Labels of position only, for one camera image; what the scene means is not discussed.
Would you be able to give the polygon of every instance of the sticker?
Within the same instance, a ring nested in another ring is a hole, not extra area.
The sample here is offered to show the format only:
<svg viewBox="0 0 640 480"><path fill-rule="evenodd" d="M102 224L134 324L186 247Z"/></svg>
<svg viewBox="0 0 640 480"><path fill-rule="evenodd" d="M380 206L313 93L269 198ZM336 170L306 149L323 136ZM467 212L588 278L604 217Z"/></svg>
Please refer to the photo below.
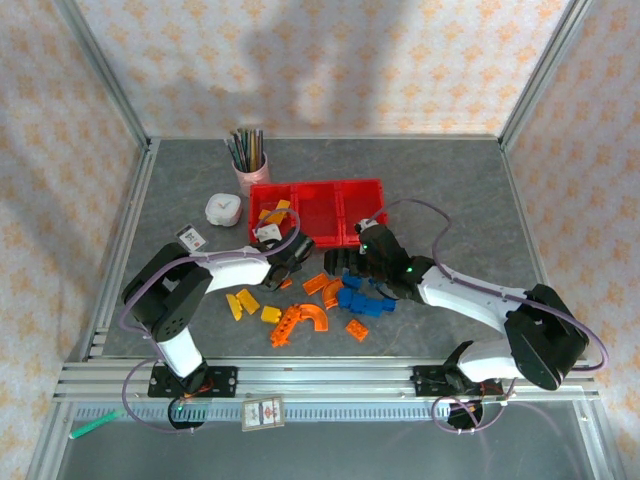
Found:
<svg viewBox="0 0 640 480"><path fill-rule="evenodd" d="M282 397L247 400L242 403L242 431L281 427L284 425Z"/></svg>
<svg viewBox="0 0 640 480"><path fill-rule="evenodd" d="M195 252L207 244L207 241L193 228L193 225L184 227L176 233L176 237L190 252Z"/></svg>

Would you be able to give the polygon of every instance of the patterned wallpaper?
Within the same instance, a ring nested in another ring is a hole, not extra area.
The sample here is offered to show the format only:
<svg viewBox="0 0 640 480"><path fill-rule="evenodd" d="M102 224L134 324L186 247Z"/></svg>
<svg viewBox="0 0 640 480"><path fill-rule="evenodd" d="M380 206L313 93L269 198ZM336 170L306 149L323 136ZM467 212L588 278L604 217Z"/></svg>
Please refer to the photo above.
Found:
<svg viewBox="0 0 640 480"><path fill-rule="evenodd" d="M597 1L510 153L551 282L609 346L597 379L629 478L640 472L639 59L640 3Z"/></svg>
<svg viewBox="0 0 640 480"><path fill-rule="evenodd" d="M0 51L0 477L17 480L138 154L52 1L0 2Z"/></svg>
<svg viewBox="0 0 640 480"><path fill-rule="evenodd" d="M568 0L79 0L151 136L500 133Z"/></svg>

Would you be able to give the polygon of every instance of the green marker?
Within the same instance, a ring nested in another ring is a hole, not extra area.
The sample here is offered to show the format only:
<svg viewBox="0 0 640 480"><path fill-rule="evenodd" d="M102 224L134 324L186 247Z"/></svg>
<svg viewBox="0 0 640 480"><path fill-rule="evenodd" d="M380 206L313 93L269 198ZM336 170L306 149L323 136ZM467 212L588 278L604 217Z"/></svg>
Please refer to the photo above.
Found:
<svg viewBox="0 0 640 480"><path fill-rule="evenodd" d="M105 423L112 422L113 420L115 420L116 418L124 415L125 413L127 413L127 411L124 408L121 408L120 410L115 410L115 411L113 411L111 413L108 413L104 417L100 417L100 418L94 420L93 422L87 423L84 427L80 427L76 431L71 432L69 434L69 438L73 440L73 439L76 439L78 437L81 437L82 435L84 435L86 433L89 433L89 432L91 432L92 430L95 430L98 427L101 427Z"/></svg>

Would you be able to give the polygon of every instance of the red tray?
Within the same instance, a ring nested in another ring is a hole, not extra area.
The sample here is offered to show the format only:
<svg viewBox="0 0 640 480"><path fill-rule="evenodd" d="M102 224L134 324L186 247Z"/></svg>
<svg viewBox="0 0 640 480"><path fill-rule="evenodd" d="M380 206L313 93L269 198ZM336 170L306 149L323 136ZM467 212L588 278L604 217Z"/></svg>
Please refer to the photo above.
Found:
<svg viewBox="0 0 640 480"><path fill-rule="evenodd" d="M291 202L298 212L302 231L318 247L346 247L358 245L354 226L369 218L384 204L382 183L377 178L339 180L331 182L281 183L253 185L249 198L249 238L255 241L253 229L262 210L273 210L279 200ZM387 223L387 214L377 219ZM283 233L293 225L287 216L280 225Z"/></svg>

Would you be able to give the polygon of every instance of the blue plastic piece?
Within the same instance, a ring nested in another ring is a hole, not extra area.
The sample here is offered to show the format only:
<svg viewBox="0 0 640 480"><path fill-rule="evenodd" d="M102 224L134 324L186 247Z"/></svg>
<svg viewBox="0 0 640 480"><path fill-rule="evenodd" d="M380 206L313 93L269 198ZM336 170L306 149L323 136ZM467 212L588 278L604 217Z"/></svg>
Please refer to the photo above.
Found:
<svg viewBox="0 0 640 480"><path fill-rule="evenodd" d="M382 315L382 301L373 298L367 299L364 314L376 318Z"/></svg>
<svg viewBox="0 0 640 480"><path fill-rule="evenodd" d="M385 298L382 300L382 309L385 312L393 312L396 309L396 301L390 298Z"/></svg>
<svg viewBox="0 0 640 480"><path fill-rule="evenodd" d="M338 290L338 306L340 308L349 308L353 300L353 290L350 288L341 288Z"/></svg>
<svg viewBox="0 0 640 480"><path fill-rule="evenodd" d="M362 286L362 278L360 278L360 277L352 277L347 272L345 272L342 275L342 283L344 283L349 288L353 288L354 290L358 290Z"/></svg>
<svg viewBox="0 0 640 480"><path fill-rule="evenodd" d="M367 297L362 295L361 293L354 293L353 300L351 301L351 307L349 310L351 313L362 314L367 308Z"/></svg>

